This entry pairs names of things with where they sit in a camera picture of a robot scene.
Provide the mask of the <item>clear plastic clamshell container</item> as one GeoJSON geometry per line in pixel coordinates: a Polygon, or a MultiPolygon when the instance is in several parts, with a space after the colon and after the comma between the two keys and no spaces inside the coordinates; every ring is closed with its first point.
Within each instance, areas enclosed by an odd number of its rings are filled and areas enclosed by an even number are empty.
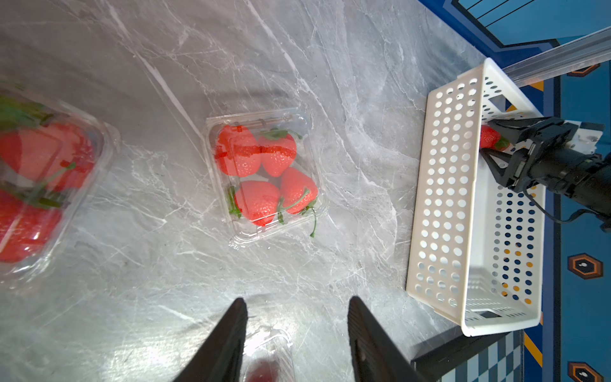
{"type": "Polygon", "coordinates": [[[70,123],[76,124],[86,131],[92,139],[96,163],[93,171],[79,189],[52,191],[17,174],[1,160],[1,192],[16,197],[19,200],[39,209],[56,208],[62,211],[62,218],[45,246],[38,254],[30,256],[21,262],[8,264],[1,262],[1,286],[5,289],[17,289],[43,274],[51,264],[53,257],[60,251],[60,245],[66,230],[72,223],[76,210],[80,207],[92,186],[100,180],[113,158],[119,151],[120,133],[110,124],[90,116],[62,101],[52,101],[29,91],[25,86],[1,81],[1,96],[40,103],[51,111],[62,114],[70,123]]]}

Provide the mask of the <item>strawberry six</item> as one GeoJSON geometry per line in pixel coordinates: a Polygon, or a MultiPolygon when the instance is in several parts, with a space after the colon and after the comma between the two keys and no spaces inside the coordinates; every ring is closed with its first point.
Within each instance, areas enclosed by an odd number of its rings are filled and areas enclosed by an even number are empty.
{"type": "Polygon", "coordinates": [[[280,224],[285,224],[284,215],[313,215],[313,231],[315,238],[318,225],[318,215],[315,205],[318,201],[318,187],[313,179],[293,167],[286,169],[281,176],[280,199],[278,201],[277,217],[280,224]]]}

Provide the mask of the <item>strawberry two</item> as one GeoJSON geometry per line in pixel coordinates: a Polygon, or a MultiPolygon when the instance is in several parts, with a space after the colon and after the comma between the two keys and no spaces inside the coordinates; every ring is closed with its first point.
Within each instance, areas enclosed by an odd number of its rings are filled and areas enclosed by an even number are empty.
{"type": "Polygon", "coordinates": [[[496,151],[504,151],[511,146],[511,143],[504,138],[498,131],[495,131],[488,125],[481,127],[480,148],[494,149],[496,151]]]}

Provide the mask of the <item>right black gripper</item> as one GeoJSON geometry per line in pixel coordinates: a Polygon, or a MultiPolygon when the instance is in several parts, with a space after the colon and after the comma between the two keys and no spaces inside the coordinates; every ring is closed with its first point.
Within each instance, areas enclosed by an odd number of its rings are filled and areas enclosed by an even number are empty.
{"type": "Polygon", "coordinates": [[[576,121],[557,117],[493,119],[488,126],[509,143],[531,140],[529,149],[513,154],[480,149],[500,186],[523,192],[541,184],[598,215],[610,214],[610,160],[566,146],[579,127],[576,121]]]}

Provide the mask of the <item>strawberry one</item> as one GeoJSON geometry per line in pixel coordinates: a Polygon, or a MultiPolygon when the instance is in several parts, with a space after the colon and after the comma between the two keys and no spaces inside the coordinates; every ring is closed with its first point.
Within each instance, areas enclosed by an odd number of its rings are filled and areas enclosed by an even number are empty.
{"type": "Polygon", "coordinates": [[[278,363],[269,359],[259,359],[246,375],[246,382],[276,382],[278,380],[278,363]]]}

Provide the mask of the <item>strawberry eight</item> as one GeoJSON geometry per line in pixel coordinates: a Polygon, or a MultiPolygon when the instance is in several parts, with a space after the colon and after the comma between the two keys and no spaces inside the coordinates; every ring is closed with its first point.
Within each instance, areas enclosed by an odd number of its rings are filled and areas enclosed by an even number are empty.
{"type": "Polygon", "coordinates": [[[227,176],[246,178],[261,167],[261,147],[248,128],[225,125],[216,139],[214,159],[227,176]]]}

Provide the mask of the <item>strawberry seven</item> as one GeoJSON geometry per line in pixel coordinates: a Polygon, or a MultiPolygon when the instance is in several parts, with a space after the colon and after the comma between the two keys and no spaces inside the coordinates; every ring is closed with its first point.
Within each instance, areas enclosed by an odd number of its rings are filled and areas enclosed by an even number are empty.
{"type": "Polygon", "coordinates": [[[277,213],[280,191],[266,181],[244,181],[226,191],[230,215],[245,217],[254,225],[265,227],[277,213]]]}

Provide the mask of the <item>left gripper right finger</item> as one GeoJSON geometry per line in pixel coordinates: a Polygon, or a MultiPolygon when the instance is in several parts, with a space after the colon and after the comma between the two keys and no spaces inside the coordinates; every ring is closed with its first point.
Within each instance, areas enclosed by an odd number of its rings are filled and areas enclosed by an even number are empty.
{"type": "Polygon", "coordinates": [[[348,337],[355,381],[425,381],[358,296],[348,305],[348,337]]]}

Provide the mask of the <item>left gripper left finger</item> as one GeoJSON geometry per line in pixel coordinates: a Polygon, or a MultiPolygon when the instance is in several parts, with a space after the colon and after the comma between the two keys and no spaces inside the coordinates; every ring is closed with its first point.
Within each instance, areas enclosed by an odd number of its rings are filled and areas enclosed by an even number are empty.
{"type": "Polygon", "coordinates": [[[234,382],[240,379],[248,309],[236,299],[175,382],[234,382]]]}

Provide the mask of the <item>clear clamshell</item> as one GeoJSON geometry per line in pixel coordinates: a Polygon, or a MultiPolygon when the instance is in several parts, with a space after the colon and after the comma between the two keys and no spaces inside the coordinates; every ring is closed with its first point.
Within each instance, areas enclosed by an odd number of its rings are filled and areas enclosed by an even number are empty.
{"type": "Polygon", "coordinates": [[[278,363],[279,371],[276,382],[295,381],[292,341],[281,329],[261,326],[247,335],[243,349],[240,381],[246,380],[246,375],[259,359],[269,359],[278,363]]]}

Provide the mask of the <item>strawberry five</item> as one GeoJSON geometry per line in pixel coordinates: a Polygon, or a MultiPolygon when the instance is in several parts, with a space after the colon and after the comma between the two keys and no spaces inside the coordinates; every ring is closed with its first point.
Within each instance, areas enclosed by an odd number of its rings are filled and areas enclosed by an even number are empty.
{"type": "Polygon", "coordinates": [[[270,176],[278,178],[297,158],[296,138],[301,140],[302,136],[289,129],[269,130],[260,135],[261,161],[270,176]]]}

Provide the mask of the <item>white perforated plastic basket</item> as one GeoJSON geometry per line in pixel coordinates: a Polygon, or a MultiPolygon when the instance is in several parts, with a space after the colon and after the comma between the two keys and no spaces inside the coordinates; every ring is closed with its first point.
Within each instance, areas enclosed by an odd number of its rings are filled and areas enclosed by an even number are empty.
{"type": "Polygon", "coordinates": [[[479,153],[483,124],[538,115],[492,59],[427,97],[407,292],[469,337],[541,319],[546,190],[500,186],[479,153]]]}

